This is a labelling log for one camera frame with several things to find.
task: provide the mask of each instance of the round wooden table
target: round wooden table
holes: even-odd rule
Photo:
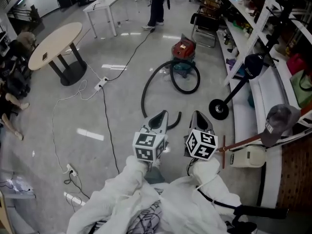
[[[82,24],[80,22],[73,22],[52,32],[32,53],[28,63],[29,69],[37,70],[49,64],[60,77],[62,85],[70,86],[79,81],[86,72],[87,64],[82,60],[73,41],[81,30]],[[70,46],[77,58],[77,61],[71,64],[67,64],[61,55],[61,52],[68,46]],[[47,53],[47,58],[42,60],[45,53]],[[65,70],[63,72],[53,62],[55,57],[58,57],[60,62],[64,65]]]

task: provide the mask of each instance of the black table base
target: black table base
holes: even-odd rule
[[[84,76],[84,73],[86,73],[87,70],[87,64],[84,62],[84,66],[82,67],[79,63],[79,61],[75,61],[71,64],[69,64],[69,69],[65,69],[63,71],[63,75],[67,78],[61,78],[60,82],[63,86],[71,86],[75,84],[76,82],[80,81],[80,79]]]
[[[51,68],[57,73],[60,77],[60,82],[63,86],[71,86],[78,82],[85,74],[87,70],[87,64],[84,62],[77,51],[75,45],[72,43],[69,45],[72,49],[74,55],[78,61],[75,61],[71,64],[67,64],[62,55],[58,55],[60,62],[65,67],[65,70],[62,72],[53,61],[50,61],[49,64]]]

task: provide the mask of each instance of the white sneaker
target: white sneaker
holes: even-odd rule
[[[155,29],[155,26],[153,27],[153,26],[146,25],[146,26],[142,26],[142,29],[144,29],[144,30]]]
[[[23,140],[24,139],[24,136],[21,133],[19,133],[18,131],[15,131],[15,136],[17,138],[19,138],[19,140]]]
[[[152,163],[152,166],[155,166],[155,167],[157,167],[158,169],[160,168],[160,165],[161,165],[160,158],[158,158],[156,161],[154,161],[154,162]]]
[[[21,105],[20,105],[20,108],[22,109],[22,110],[25,110],[26,108],[28,108],[29,107],[29,103],[22,103]]]

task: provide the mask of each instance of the power strip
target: power strip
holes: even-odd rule
[[[104,76],[104,78],[94,87],[95,90],[99,91],[101,89],[100,85],[103,87],[105,83],[107,83],[108,78]]]
[[[72,172],[72,175],[74,176],[74,177],[76,177],[77,175],[78,175],[78,173],[75,171],[75,169],[71,166],[71,164],[67,164],[67,169],[68,169],[68,171],[70,172],[70,171],[73,171]]]

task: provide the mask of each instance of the plug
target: plug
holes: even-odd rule
[[[72,167],[71,164],[67,164],[67,169],[69,170],[69,174],[72,174],[74,177],[78,175],[78,173],[75,171],[75,169]]]

